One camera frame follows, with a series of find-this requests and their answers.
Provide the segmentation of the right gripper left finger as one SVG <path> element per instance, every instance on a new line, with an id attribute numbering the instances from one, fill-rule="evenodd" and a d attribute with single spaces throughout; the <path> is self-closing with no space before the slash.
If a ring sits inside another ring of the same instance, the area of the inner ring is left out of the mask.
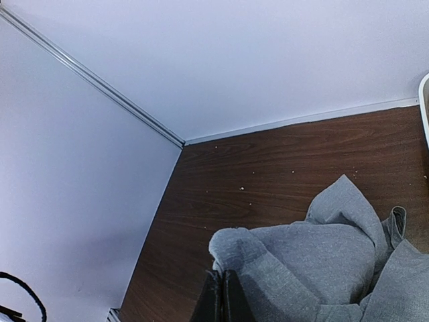
<path id="1" fill-rule="evenodd" d="M 206 280 L 194 312 L 191 322 L 221 322 L 223 319 L 223 279 L 216 270 L 208 270 Z"/>

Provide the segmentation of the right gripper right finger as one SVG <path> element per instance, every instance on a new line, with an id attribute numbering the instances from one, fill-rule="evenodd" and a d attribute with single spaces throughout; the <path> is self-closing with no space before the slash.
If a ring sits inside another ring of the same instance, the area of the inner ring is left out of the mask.
<path id="1" fill-rule="evenodd" d="M 223 273 L 223 321 L 255 321 L 245 293 L 234 270 Z"/>

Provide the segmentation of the grey long sleeve shirt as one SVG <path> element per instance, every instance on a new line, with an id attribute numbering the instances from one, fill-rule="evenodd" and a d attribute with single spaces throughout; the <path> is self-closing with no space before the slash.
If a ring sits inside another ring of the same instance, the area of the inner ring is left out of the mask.
<path id="1" fill-rule="evenodd" d="M 427 321 L 428 255 L 406 238 L 406 210 L 380 220 L 341 176 L 303 221 L 226 228 L 209 243 L 234 271 L 257 321 Z"/>

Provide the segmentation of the white plastic basket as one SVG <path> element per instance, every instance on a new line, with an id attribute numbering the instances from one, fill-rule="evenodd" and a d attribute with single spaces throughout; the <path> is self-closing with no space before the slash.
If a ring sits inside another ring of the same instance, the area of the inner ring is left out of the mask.
<path id="1" fill-rule="evenodd" d="M 420 104 L 420 114 L 422 118 L 422 124 L 424 129 L 424 136 L 426 138 L 426 144 L 429 146 L 429 123 L 428 123 L 428 82 L 429 74 L 426 74 L 420 81 L 418 87 L 418 98 Z"/>

